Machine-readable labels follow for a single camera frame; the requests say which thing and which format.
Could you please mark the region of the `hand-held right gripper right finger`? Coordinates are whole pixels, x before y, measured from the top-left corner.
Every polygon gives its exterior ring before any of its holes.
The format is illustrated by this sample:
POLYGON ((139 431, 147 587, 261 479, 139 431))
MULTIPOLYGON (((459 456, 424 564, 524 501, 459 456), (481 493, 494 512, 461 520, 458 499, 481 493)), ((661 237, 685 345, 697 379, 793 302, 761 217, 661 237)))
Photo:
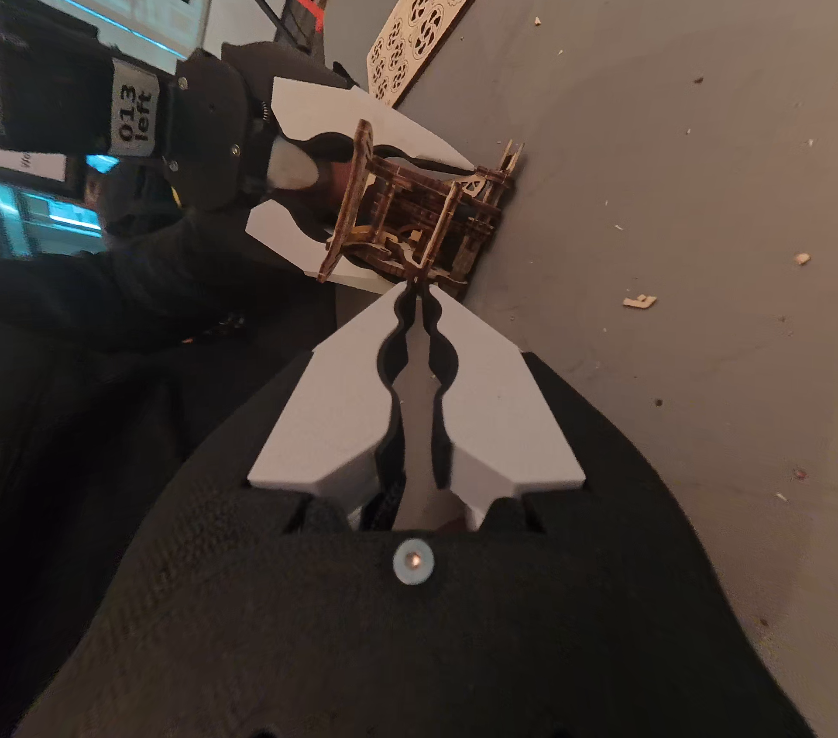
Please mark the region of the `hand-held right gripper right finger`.
POLYGON ((585 474, 523 353, 437 285, 422 290, 436 486, 483 519, 498 500, 581 489, 585 474))

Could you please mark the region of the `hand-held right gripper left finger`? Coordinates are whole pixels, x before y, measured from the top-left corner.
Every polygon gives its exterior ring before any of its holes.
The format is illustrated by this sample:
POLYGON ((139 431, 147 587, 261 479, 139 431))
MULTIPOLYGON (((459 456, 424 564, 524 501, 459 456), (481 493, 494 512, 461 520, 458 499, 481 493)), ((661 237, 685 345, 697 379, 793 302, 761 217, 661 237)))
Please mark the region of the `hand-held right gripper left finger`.
POLYGON ((394 382, 408 362, 416 293, 400 283, 318 345, 247 480, 338 506, 361 530, 391 530, 405 490, 394 382))

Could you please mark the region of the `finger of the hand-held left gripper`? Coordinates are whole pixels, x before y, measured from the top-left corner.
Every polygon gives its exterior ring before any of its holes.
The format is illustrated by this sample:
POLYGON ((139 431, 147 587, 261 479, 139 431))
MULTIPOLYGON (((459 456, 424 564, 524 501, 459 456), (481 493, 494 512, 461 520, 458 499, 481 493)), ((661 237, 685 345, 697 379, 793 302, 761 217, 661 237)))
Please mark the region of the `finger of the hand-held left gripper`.
MULTIPOLYGON (((306 210, 293 211, 278 200, 264 201, 251 210, 246 233, 315 280, 327 257, 332 237, 330 230, 309 217, 306 210)), ((395 283, 369 265, 343 255, 324 282, 378 296, 393 288, 398 293, 409 291, 404 282, 395 283)))
POLYGON ((394 153, 415 166, 460 176, 476 170, 446 140, 358 86, 346 89, 276 77, 271 111, 283 137, 298 145, 328 136, 342 136, 352 142, 359 122, 365 121, 372 127, 374 146, 382 153, 394 153))

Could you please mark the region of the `wooden mechanical model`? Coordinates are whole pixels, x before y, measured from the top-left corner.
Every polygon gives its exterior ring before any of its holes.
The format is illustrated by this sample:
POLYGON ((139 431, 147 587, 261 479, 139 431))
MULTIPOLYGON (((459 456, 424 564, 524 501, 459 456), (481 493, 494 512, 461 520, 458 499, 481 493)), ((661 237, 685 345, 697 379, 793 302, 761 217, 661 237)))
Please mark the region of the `wooden mechanical model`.
POLYGON ((373 128, 361 119, 342 205, 317 281, 338 281, 341 261, 395 282, 435 283, 461 300, 475 264, 515 187, 525 146, 509 141, 499 166, 465 178, 438 179, 374 153, 373 128))

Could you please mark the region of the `notched wooden connector piece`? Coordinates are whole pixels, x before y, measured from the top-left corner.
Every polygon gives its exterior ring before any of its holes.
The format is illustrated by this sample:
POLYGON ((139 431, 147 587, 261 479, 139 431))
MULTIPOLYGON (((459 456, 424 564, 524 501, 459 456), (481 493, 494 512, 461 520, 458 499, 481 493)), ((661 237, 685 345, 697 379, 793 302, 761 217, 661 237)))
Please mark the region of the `notched wooden connector piece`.
POLYGON ((408 283, 408 289, 414 295, 423 297, 427 292, 429 286, 434 282, 433 264, 428 265, 424 262, 415 262, 411 254, 405 254, 402 261, 405 281, 408 283))

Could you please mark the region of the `person's left forearm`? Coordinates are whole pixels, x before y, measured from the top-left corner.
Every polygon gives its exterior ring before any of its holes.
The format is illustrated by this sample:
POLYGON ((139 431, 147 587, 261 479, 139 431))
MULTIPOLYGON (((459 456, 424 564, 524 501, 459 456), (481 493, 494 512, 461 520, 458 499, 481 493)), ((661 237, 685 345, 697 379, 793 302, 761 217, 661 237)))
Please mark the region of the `person's left forearm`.
POLYGON ((158 171, 126 162, 88 167, 83 200, 106 240, 89 261, 100 345, 148 348, 241 318, 273 345, 307 349, 336 329, 333 288, 247 234, 248 207, 178 210, 158 171))

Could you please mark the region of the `person's left hand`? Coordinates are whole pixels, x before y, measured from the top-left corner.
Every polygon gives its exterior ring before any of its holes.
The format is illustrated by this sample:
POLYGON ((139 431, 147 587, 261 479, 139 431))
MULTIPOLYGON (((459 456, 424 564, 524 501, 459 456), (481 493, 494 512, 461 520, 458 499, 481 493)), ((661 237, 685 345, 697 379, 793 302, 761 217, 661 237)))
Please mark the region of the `person's left hand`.
POLYGON ((329 213, 337 214, 351 178, 351 162, 320 161, 317 195, 329 213))

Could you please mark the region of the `framed sign on easel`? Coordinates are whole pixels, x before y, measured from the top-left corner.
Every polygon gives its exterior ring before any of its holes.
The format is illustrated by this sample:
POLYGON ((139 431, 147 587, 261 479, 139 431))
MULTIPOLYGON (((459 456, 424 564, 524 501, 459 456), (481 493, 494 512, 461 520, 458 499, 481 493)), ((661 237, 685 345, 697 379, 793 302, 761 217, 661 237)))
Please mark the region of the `framed sign on easel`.
POLYGON ((66 181, 67 157, 57 154, 39 154, 2 149, 1 168, 63 184, 66 181))

